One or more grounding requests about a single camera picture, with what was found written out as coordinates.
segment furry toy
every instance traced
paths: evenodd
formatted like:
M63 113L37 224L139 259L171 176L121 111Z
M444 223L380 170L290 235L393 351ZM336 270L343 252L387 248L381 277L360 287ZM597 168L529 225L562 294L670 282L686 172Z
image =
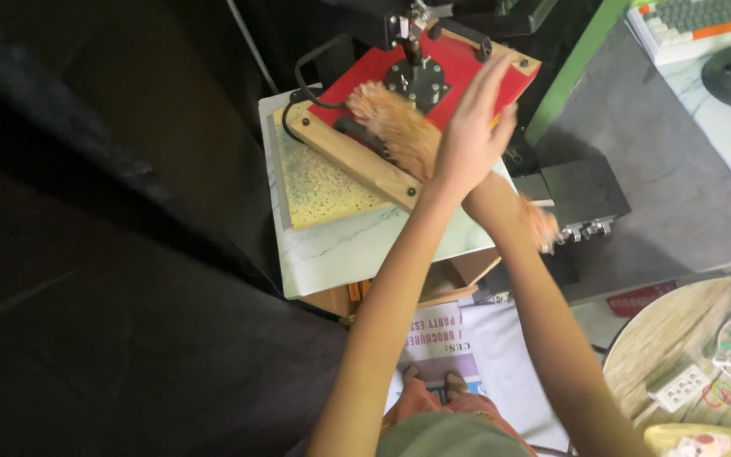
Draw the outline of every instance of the furry toy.
M386 156L397 167L425 183L432 179L442 133L410 100L369 81L354 88L346 104L354 119L381 139ZM542 211L521 195L521 217L541 250L549 251L559 229L554 215Z

